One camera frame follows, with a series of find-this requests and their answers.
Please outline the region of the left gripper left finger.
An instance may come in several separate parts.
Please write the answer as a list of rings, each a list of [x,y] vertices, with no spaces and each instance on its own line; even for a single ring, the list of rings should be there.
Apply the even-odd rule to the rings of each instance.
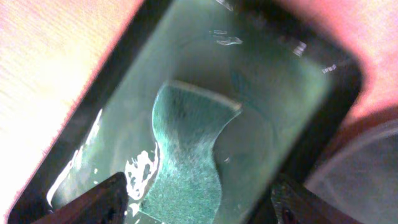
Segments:
[[[125,174],[117,172],[33,224],[123,224],[128,205],[126,186]]]

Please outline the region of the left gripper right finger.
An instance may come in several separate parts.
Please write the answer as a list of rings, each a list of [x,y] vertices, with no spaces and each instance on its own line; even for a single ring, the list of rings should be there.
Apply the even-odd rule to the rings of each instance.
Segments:
[[[271,203],[279,223],[362,224],[283,174],[271,186]]]

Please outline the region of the green scouring sponge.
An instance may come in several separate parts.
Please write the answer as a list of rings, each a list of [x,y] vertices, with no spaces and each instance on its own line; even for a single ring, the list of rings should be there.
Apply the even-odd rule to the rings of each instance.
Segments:
[[[213,223],[222,198],[213,148],[241,112],[241,103],[217,92],[165,82],[152,109],[159,169],[140,211],[164,223]]]

